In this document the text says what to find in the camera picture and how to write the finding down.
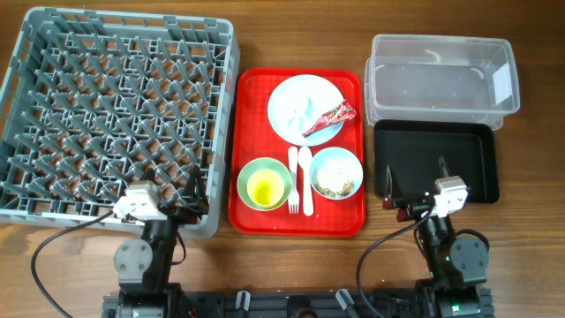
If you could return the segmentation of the rice and peanut shells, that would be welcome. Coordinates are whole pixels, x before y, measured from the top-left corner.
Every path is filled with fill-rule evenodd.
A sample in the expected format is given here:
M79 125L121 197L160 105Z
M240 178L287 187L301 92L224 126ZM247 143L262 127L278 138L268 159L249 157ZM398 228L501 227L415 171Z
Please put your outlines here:
M327 160L315 168L313 185L321 195L330 199L340 199L354 189L355 178L355 169L347 163Z

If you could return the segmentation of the light blue bowl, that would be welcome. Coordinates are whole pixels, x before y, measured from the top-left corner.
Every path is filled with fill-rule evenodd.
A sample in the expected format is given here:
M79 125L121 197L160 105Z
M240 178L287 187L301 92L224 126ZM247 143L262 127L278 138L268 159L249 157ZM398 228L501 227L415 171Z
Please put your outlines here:
M324 148L313 156L310 181L316 193L329 200L345 200L363 184L359 159L345 148Z

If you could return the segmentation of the light green bowl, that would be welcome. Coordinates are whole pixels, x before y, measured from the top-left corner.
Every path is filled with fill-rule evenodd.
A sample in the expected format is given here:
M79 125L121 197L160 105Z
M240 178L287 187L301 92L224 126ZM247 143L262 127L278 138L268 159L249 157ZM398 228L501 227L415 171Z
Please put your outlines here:
M277 172L283 179L284 182L284 193L283 197L280 201L273 207L268 209L263 209L256 206L252 200L249 198L246 190L247 181L249 177L258 170L273 170ZM270 157L260 157L251 160L247 163L244 168L239 172L237 177L237 193L240 199L245 203L246 206L249 208L258 210L258 211L270 211L276 208L281 207L289 197L291 188L291 176L288 168L281 163L280 161L270 158Z

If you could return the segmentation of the yellow plastic cup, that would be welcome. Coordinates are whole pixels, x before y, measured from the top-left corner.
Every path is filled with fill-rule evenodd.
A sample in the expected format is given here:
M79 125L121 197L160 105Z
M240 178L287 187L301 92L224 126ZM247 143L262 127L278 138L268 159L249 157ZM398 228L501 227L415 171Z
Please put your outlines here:
M283 197L283 178L273 170L258 170L249 177L246 190L256 206L273 208Z

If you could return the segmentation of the red snack wrapper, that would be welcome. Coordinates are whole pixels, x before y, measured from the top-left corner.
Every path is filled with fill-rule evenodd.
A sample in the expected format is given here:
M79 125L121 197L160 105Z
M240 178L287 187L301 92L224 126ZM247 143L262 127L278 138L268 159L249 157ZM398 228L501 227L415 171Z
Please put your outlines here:
M343 100L336 108L322 114L313 126L302 133L302 136L306 138L322 129L353 119L357 114L357 111Z

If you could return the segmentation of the white plastic spoon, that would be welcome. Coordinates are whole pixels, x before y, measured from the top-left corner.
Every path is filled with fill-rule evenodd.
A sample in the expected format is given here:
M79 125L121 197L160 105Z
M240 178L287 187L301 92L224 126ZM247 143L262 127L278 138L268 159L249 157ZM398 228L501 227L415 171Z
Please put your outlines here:
M310 181L310 167L313 155L308 147L301 147L298 150L298 164L303 171L303 211L306 216L314 213L313 193Z

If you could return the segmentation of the white plastic fork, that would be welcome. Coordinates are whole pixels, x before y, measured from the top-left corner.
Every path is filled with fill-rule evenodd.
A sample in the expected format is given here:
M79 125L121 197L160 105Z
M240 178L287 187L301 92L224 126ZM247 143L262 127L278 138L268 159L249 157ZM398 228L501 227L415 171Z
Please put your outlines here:
M288 149L288 164L291 176L291 188L288 197L289 212L292 215L297 215L299 212L299 193L297 189L297 172L298 172L298 149L294 146Z

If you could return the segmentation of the white tissue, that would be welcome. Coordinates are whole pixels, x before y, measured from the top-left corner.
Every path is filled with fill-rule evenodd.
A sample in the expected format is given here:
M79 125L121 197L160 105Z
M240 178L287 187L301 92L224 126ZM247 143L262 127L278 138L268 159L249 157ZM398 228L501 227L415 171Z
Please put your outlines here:
M302 122L307 117L308 110L313 106L313 100L310 97L298 99L296 106L292 115L288 120L287 126L289 128L296 127L299 128Z

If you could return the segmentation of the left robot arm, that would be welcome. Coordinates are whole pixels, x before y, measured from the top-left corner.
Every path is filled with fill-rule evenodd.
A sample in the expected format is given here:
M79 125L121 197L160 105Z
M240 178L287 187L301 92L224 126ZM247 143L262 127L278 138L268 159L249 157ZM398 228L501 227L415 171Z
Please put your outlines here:
M156 172L145 172L133 182L113 208L118 216L143 223L139 238L125 241L116 251L118 295L103 300L103 317L196 317L197 309L179 283L169 281L175 246L183 245L179 227L194 216L206 215L209 204L200 167L189 169L181 196L183 207L166 207L154 182Z

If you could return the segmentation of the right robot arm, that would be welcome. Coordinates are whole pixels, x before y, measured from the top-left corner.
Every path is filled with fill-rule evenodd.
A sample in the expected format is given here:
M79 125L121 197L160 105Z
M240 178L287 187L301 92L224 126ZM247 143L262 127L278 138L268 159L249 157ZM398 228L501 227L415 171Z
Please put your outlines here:
M439 165L441 177L433 190L416 199L402 193L392 167L386 168L383 208L395 209L400 223L415 223L418 249L430 274L416 283L416 310L423 317L493 317L491 291L482 287L487 280L489 241L478 231L454 230L450 215L463 208L468 186L451 174L444 158Z

